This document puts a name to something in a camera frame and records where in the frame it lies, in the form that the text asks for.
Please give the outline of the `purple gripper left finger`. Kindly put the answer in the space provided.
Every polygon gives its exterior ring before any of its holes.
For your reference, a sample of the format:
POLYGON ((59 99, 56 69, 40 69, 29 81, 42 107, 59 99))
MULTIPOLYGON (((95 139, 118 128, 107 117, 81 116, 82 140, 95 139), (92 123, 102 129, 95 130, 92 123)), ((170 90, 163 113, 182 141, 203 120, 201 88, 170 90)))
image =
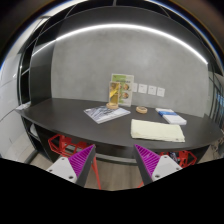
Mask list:
POLYGON ((47 171, 83 187, 86 183, 94 156, 95 146, 91 145, 69 158, 60 157, 47 171))

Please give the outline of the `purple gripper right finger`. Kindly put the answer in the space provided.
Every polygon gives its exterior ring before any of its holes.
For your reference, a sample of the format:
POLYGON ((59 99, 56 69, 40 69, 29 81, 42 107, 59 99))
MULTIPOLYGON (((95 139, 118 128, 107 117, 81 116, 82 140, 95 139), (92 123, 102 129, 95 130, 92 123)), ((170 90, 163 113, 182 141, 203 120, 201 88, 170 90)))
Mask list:
POLYGON ((158 155, 140 145, 134 145, 134 156, 144 185, 181 170, 181 167, 168 155, 158 155))

